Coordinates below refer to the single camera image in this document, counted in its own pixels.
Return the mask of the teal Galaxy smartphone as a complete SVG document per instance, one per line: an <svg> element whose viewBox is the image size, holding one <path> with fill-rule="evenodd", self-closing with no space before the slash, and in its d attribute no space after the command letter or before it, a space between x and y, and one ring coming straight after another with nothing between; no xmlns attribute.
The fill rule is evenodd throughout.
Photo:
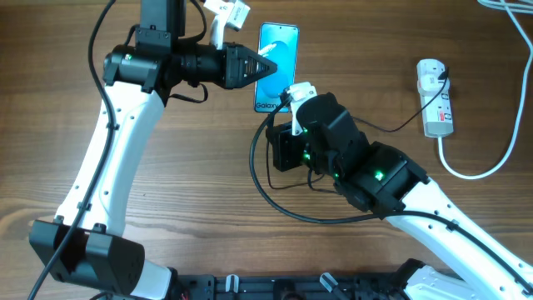
<svg viewBox="0 0 533 300"><path fill-rule="evenodd" d="M253 108L270 113L281 104L280 94L295 81L300 29L297 25L264 22L258 53L276 64L276 71L256 82Z"/></svg>

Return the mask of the white power strip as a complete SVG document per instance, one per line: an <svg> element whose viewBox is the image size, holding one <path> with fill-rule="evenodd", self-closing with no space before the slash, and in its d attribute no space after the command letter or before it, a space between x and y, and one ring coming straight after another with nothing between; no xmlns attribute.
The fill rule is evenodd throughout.
<svg viewBox="0 0 533 300"><path fill-rule="evenodd" d="M453 133L451 100L449 95L450 79L448 68L436 59L426 58L416 65L417 80L421 75L434 73L444 79L446 85L436 94L420 95L422 125L428 138L443 138Z"/></svg>

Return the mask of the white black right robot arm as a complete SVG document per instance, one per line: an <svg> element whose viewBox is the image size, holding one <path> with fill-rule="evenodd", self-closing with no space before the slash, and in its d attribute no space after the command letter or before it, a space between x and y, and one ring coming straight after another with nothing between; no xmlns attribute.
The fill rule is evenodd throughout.
<svg viewBox="0 0 533 300"><path fill-rule="evenodd" d="M368 142L332 93L284 92L292 120L268 129L276 167L306 166L367 217L432 251L484 299L530 299L532 267L469 219L402 151Z"/></svg>

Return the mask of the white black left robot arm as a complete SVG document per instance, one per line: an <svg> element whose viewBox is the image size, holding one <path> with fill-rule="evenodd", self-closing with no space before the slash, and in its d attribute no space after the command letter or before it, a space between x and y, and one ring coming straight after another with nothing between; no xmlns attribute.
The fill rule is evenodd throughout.
<svg viewBox="0 0 533 300"><path fill-rule="evenodd" d="M187 83L244 88L277 66L250 48L226 42L250 11L243 1L200 1L211 12L202 32L187 37L184 1L144 1L140 21L104 60L94 82L102 106L74 184L50 222L35 221L29 242L42 276L136 299L185 299L177 271L150 262L144 247L123 237L132 181L174 87Z"/></svg>

